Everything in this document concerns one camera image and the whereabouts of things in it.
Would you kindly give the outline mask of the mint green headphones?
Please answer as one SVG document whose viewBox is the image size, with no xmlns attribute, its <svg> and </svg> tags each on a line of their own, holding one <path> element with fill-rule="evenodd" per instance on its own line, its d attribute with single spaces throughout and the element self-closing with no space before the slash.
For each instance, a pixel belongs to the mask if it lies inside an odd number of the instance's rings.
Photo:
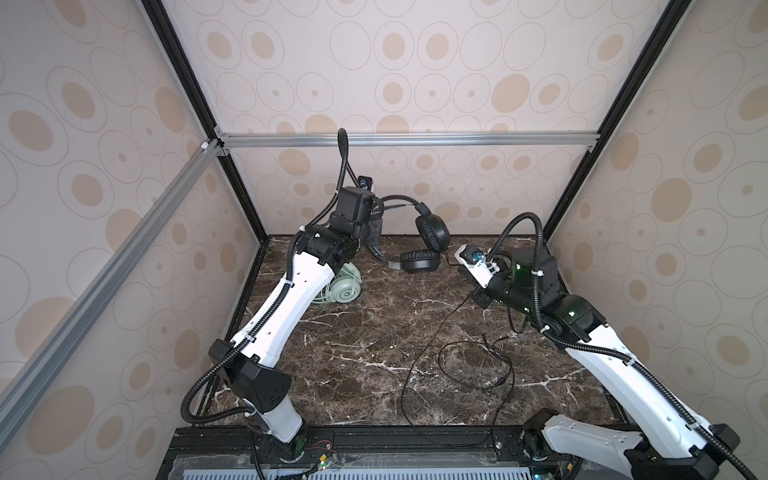
<svg viewBox="0 0 768 480">
<path fill-rule="evenodd" d="M 313 304 L 346 304 L 355 301 L 362 292 L 362 276 L 351 262 L 345 263 L 334 278 L 313 299 Z"/>
</svg>

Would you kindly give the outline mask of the black blue headphones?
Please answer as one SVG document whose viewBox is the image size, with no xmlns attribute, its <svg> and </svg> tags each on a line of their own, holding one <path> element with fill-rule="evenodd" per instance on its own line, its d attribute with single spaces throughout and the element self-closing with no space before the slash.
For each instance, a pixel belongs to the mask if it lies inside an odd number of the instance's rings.
<svg viewBox="0 0 768 480">
<path fill-rule="evenodd" d="M 368 245 L 366 250 L 369 255 L 389 269 L 408 274 L 436 271 L 441 263 L 440 256 L 447 251 L 451 242 L 451 235 L 445 222 L 434 214 L 425 203 L 407 195 L 392 194 L 383 198 L 376 197 L 375 201 L 377 206 L 373 212 L 374 216 L 378 216 L 376 219 L 378 225 L 372 228 L 374 240 L 380 238 L 383 213 L 388 209 L 399 207 L 399 205 L 391 205 L 391 202 L 401 201 L 412 205 L 418 212 L 415 226 L 425 248 L 403 252 L 398 257 L 385 257 L 376 245 Z"/>
</svg>

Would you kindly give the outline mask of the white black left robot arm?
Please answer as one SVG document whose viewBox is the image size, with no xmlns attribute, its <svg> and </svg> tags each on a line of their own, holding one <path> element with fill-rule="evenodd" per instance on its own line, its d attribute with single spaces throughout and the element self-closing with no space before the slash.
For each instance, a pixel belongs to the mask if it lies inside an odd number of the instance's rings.
<svg viewBox="0 0 768 480">
<path fill-rule="evenodd" d="M 345 129 L 338 130 L 337 145 L 341 168 L 332 200 L 291 239 L 285 273 L 254 317 L 231 340 L 212 345 L 212 367 L 182 400 L 184 421 L 202 425 L 237 414 L 254 416 L 278 442 L 298 442 L 304 421 L 288 396 L 291 378 L 276 364 L 312 301 L 367 242 L 376 203 L 374 194 L 360 183 L 344 184 L 350 172 Z M 226 381 L 243 405 L 208 416 L 194 413 L 194 397 L 216 377 Z"/>
</svg>

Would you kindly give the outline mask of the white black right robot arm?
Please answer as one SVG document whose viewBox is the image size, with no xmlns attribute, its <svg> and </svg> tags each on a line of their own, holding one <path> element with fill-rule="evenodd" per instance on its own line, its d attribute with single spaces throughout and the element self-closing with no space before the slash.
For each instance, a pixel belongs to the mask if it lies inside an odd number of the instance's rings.
<svg viewBox="0 0 768 480">
<path fill-rule="evenodd" d="M 533 461 L 570 455 L 630 479 L 713 479 L 723 463 L 743 478 L 738 434 L 712 424 L 680 400 L 620 339 L 585 298 L 563 287 L 557 260 L 545 252 L 540 218 L 515 217 L 489 251 L 463 245 L 455 253 L 482 308 L 499 303 L 525 316 L 544 338 L 579 362 L 629 415 L 629 430 L 591 425 L 543 408 L 522 427 Z"/>
</svg>

